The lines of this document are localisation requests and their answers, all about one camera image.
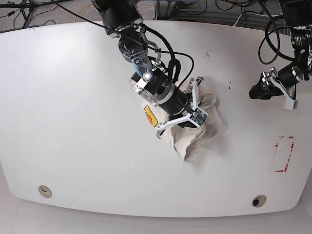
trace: white table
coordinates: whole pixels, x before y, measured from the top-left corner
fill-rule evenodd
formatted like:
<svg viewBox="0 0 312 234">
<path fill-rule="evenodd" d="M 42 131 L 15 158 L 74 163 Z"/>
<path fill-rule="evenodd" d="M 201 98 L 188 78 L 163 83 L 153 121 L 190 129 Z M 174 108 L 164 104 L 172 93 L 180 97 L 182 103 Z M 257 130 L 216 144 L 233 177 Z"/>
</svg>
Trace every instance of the white table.
<svg viewBox="0 0 312 234">
<path fill-rule="evenodd" d="M 103 29 L 76 23 L 1 34 L 0 161 L 12 194 L 71 209 L 157 217 L 293 208 L 312 167 L 312 82 L 298 86 L 297 111 L 284 109 L 284 97 L 251 100 L 250 88 L 270 68 L 257 57 L 263 32 L 202 23 L 147 24 L 175 51 L 194 57 L 192 76 L 206 78 L 201 85 L 216 93 L 229 129 L 193 164 L 185 163 L 155 137 L 142 98 L 128 84 L 132 64 Z M 281 42 L 282 52 L 292 56 L 289 38 L 281 36 Z M 264 59 L 273 55 L 264 46 Z M 191 64 L 179 59 L 183 78 Z M 278 59 L 274 66 L 286 64 Z M 274 154 L 279 136 L 295 137 L 282 173 L 275 171 L 286 164 L 289 140 Z M 40 185 L 53 196 L 42 197 Z M 261 208 L 252 206 L 258 195 L 267 197 Z"/>
</svg>

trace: orange sticker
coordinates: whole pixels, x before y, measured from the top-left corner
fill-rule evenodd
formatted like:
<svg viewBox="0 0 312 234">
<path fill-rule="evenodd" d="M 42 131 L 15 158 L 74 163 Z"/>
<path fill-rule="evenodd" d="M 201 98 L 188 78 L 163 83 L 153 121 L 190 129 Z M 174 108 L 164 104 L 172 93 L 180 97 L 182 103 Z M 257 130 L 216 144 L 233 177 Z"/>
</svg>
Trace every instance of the orange sticker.
<svg viewBox="0 0 312 234">
<path fill-rule="evenodd" d="M 153 127 L 156 127 L 157 124 L 158 124 L 158 121 L 156 119 L 156 117 L 154 116 L 153 112 L 151 111 L 150 107 L 149 106 L 146 106 L 144 108 L 144 111 L 145 111 L 145 114 L 146 114 L 146 117 L 149 121 L 149 123 L 153 126 Z"/>
</svg>

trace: gray carpet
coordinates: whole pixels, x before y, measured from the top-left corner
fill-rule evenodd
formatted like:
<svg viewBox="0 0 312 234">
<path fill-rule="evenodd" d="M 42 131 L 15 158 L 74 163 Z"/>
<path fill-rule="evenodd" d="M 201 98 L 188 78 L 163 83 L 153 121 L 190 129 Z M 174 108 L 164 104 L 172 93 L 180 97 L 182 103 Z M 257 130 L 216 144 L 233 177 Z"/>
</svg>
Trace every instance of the gray carpet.
<svg viewBox="0 0 312 234">
<path fill-rule="evenodd" d="M 49 0 L 34 0 L 33 2 L 45 2 L 45 1 L 49 1 Z M 192 6 L 189 6 L 187 8 L 195 9 L 198 11 L 203 11 L 206 6 L 205 1 L 206 0 L 199 0 L 198 3 Z M 6 4 L 7 2 L 8 0 L 0 0 L 0 4 Z M 207 8 L 208 10 L 219 11 L 218 8 L 215 6 L 215 0 L 207 0 L 207 3 L 208 3 L 208 8 Z M 73 1 L 62 3 L 64 7 L 68 8 L 69 10 L 75 13 L 78 12 L 79 9 L 83 8 L 84 6 L 88 4 L 90 4 L 89 0 L 73 0 Z M 220 0 L 218 0 L 218 5 L 221 8 L 228 8 L 230 6 L 229 3 L 222 2 Z M 155 17 L 154 3 L 152 1 L 142 0 L 139 2 L 138 7 L 145 20 L 152 20 Z M 272 14 L 278 14 L 280 12 L 280 7 L 279 7 L 277 0 L 269 0 L 267 7 L 271 11 Z M 32 17 L 34 18 L 31 20 L 30 26 L 34 26 L 34 25 L 40 26 L 44 24 L 45 22 L 47 22 L 48 20 L 54 20 L 55 23 L 57 24 L 74 22 L 74 16 L 59 7 L 57 7 L 55 10 L 51 12 L 47 12 L 38 16 L 34 16 L 35 14 L 48 11 L 48 10 L 52 10 L 54 8 L 55 8 L 55 5 L 48 5 L 48 6 L 43 6 L 43 7 L 36 9 L 32 14 Z M 261 7 L 257 3 L 245 9 L 253 10 L 259 13 L 261 12 Z M 0 9 L 0 16 L 4 16 L 8 12 L 11 12 L 11 11 L 12 9 Z M 241 8 L 239 6 L 235 6 L 230 11 L 240 12 Z M 0 19 L 0 31 L 12 29 L 14 18 L 17 16 L 18 13 L 19 11 L 17 11 L 14 15 L 10 17 L 1 18 Z M 80 13 L 80 15 L 93 21 L 101 20 L 98 12 L 95 10 L 93 6 L 85 8 Z M 22 27 L 23 22 L 24 22 L 23 17 L 20 14 L 16 19 L 15 27 L 16 28 Z M 50 25 L 50 24 L 54 24 L 54 23 L 51 21 L 46 23 L 46 25 Z"/>
</svg>

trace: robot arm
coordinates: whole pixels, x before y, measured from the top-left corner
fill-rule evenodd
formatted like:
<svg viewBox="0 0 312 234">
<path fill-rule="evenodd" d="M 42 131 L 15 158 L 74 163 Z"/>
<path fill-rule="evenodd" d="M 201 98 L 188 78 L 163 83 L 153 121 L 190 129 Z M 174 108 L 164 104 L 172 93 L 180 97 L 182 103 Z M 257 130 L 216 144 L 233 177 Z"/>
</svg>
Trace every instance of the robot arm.
<svg viewBox="0 0 312 234">
<path fill-rule="evenodd" d="M 274 20 L 285 19 L 288 27 L 291 27 L 291 42 L 294 48 L 294 58 L 280 53 L 279 55 L 291 63 L 277 71 L 275 67 L 269 72 L 261 74 L 258 84 L 254 85 L 249 96 L 251 99 L 269 100 L 273 96 L 286 96 L 285 108 L 295 110 L 297 107 L 296 85 L 299 82 L 309 80 L 312 65 L 312 1 L 311 0 L 280 0 L 283 15 Z M 277 49 L 269 39 L 270 21 L 265 29 L 266 40 L 269 46 L 276 52 Z"/>
<path fill-rule="evenodd" d="M 168 41 L 155 30 L 143 24 L 137 9 L 138 0 L 94 0 L 107 35 L 119 39 L 119 51 L 126 61 L 131 62 L 135 74 L 131 77 L 132 89 L 154 106 L 159 106 L 167 113 L 167 121 L 158 126 L 157 136 L 178 124 L 180 127 L 200 127 L 208 114 L 199 107 L 198 85 L 202 79 L 193 80 L 188 91 L 181 91 L 175 82 L 180 73 L 180 62 Z M 171 60 L 168 68 L 161 59 L 161 50 L 156 43 L 149 41 L 146 32 L 161 38 L 168 47 Z M 156 51 L 157 58 L 148 56 L 148 49 Z"/>
</svg>

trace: cloth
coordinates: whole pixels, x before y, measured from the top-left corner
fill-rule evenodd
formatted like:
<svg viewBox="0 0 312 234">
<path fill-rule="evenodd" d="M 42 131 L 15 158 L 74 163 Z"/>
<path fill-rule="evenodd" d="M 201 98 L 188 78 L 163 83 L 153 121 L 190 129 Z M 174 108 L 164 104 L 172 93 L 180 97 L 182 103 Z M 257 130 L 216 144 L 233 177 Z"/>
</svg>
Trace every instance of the cloth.
<svg viewBox="0 0 312 234">
<path fill-rule="evenodd" d="M 161 139 L 166 141 L 185 162 L 193 162 L 198 156 L 201 145 L 228 129 L 227 123 L 215 106 L 217 100 L 215 94 L 203 92 L 199 86 L 199 97 L 201 102 L 199 107 L 208 113 L 205 123 L 199 128 L 181 128 L 175 125 L 161 136 Z M 166 121 L 167 113 L 148 101 L 144 101 L 142 106 L 149 122 L 157 132 L 157 127 Z"/>
</svg>

